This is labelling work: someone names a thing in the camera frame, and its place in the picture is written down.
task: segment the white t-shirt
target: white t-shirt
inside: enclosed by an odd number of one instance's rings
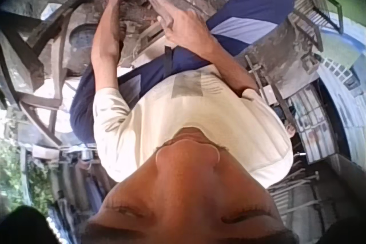
[[[228,148],[265,188],[283,179],[293,162],[290,139],[275,112],[254,90],[239,98],[213,65],[163,80],[133,110],[118,90],[101,89],[93,112],[101,163],[117,182],[183,127],[196,127]]]

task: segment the ground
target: ground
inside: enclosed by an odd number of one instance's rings
[[[48,3],[64,3],[67,0],[7,0],[3,9],[34,18],[40,18]],[[193,7],[205,18],[212,15],[228,0],[170,0],[177,7],[187,9]],[[73,14],[69,33],[77,26],[85,23],[98,23],[106,5],[106,0],[94,0],[84,4]],[[151,9],[147,0],[126,0],[121,6],[121,20],[127,24],[127,37],[120,60],[120,66],[129,67],[133,61],[132,50],[136,45],[139,34],[156,21],[156,13]],[[92,34],[83,37],[84,43],[67,43],[65,47],[65,66],[72,75],[81,75],[90,63],[90,42]],[[317,75],[307,75],[302,68],[300,57],[306,53],[309,46],[301,34],[295,33],[288,21],[285,21],[272,34],[250,47],[243,54],[249,54],[254,62],[261,63],[268,74],[278,85],[283,97],[286,98]],[[40,56],[45,65],[46,75],[50,74],[50,45],[46,46]]]

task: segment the t-shirt sleeve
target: t-shirt sleeve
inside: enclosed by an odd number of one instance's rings
[[[129,114],[130,108],[118,90],[104,88],[96,92],[93,116],[98,155],[102,166],[117,182],[137,168],[134,139],[125,131]]]
[[[268,151],[267,157],[272,159],[269,165],[256,169],[250,174],[265,188],[282,180],[290,171],[293,163],[291,140],[285,126],[276,113],[265,103],[264,99],[252,89],[246,89],[242,94],[242,101],[257,122],[265,125],[266,133],[273,142],[273,151]]]

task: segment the black strap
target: black strap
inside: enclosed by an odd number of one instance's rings
[[[172,70],[173,70],[173,50],[171,47],[165,46],[164,79],[171,76]]]

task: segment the nose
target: nose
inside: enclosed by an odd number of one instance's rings
[[[157,153],[156,201],[171,229],[195,226],[214,214],[219,160],[216,147],[191,140],[178,141]]]

